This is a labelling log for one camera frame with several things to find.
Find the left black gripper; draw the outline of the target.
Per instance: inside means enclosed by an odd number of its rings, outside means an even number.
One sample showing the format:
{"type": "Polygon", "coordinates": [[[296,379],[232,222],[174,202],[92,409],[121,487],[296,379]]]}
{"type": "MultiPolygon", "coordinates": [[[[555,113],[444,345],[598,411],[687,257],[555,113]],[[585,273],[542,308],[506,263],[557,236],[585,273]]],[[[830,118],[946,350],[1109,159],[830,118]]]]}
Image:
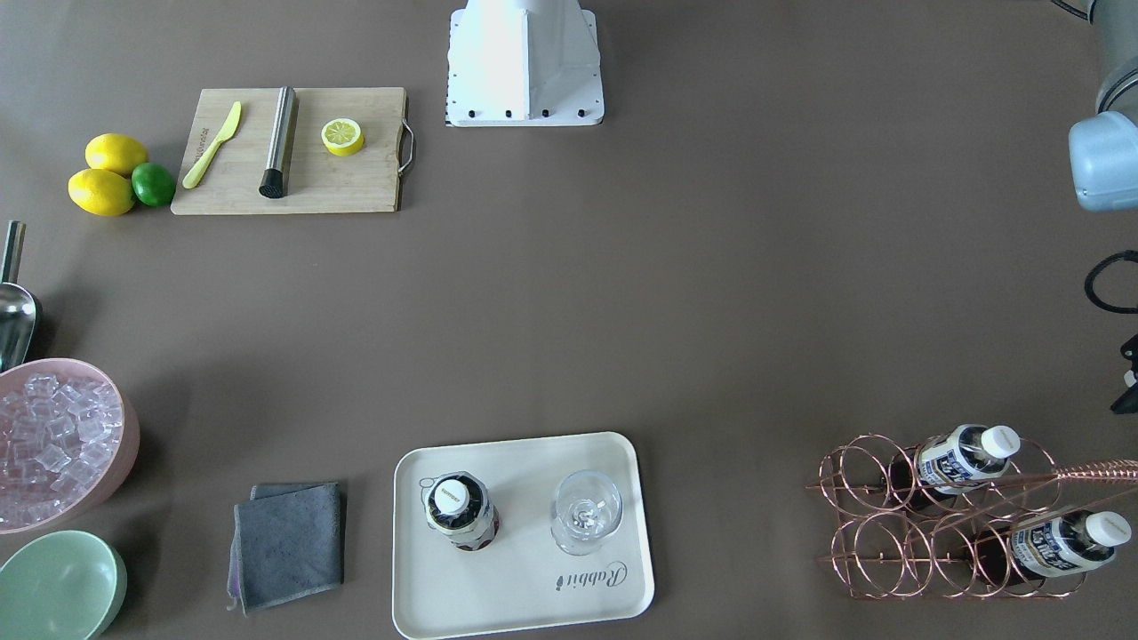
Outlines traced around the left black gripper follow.
{"type": "Polygon", "coordinates": [[[1123,374],[1125,392],[1110,407],[1110,410],[1118,416],[1137,413],[1137,343],[1138,335],[1135,333],[1129,340],[1120,346],[1120,354],[1125,359],[1129,368],[1123,374]]]}

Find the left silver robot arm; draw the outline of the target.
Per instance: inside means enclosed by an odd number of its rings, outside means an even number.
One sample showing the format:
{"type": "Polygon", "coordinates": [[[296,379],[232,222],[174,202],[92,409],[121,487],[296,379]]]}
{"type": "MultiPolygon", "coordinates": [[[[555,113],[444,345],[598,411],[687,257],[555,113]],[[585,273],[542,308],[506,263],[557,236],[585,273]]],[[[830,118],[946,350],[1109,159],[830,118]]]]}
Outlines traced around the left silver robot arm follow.
{"type": "Polygon", "coordinates": [[[1057,1],[1086,20],[1099,36],[1105,73],[1092,117],[1069,130],[1070,174],[1078,203],[1090,212],[1135,208],[1137,204],[1137,125],[1135,125],[1133,1],[1057,1]]]}

